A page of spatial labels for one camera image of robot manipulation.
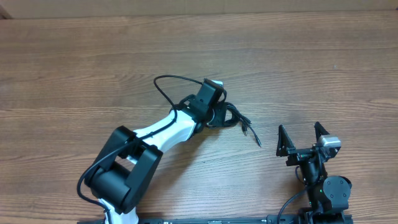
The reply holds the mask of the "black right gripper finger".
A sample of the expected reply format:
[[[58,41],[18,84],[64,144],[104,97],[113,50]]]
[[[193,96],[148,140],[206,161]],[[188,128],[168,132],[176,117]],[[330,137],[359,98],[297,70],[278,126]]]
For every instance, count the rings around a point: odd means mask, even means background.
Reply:
[[[278,143],[276,149],[276,156],[289,156],[292,151],[295,150],[295,146],[287,134],[284,126],[281,124],[278,127]]]
[[[314,124],[317,145],[325,146],[330,133],[321,125],[319,121]]]

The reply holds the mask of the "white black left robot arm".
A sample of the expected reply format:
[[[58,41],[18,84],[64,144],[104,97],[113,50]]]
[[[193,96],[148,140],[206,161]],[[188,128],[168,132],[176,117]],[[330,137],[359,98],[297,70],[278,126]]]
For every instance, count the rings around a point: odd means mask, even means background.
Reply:
[[[116,128],[78,181],[103,208],[102,223],[137,223],[136,206],[145,194],[159,162],[170,148],[189,140],[216,119],[216,106],[225,94],[223,83],[205,79],[188,104],[173,106],[164,119],[144,129]]]

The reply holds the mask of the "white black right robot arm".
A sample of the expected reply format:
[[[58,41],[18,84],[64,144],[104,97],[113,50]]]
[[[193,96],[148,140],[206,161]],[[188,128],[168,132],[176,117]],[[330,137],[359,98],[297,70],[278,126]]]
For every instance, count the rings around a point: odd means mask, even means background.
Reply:
[[[296,176],[304,189],[286,201],[275,217],[276,223],[353,223],[349,208],[351,181],[340,175],[329,176],[325,163],[341,149],[338,136],[330,134],[319,122],[314,124],[316,143],[310,148],[297,149],[283,125],[278,129],[276,156],[286,157],[286,165],[301,171]],[[284,215],[286,207],[296,198],[307,194],[309,207],[301,208],[296,215]]]

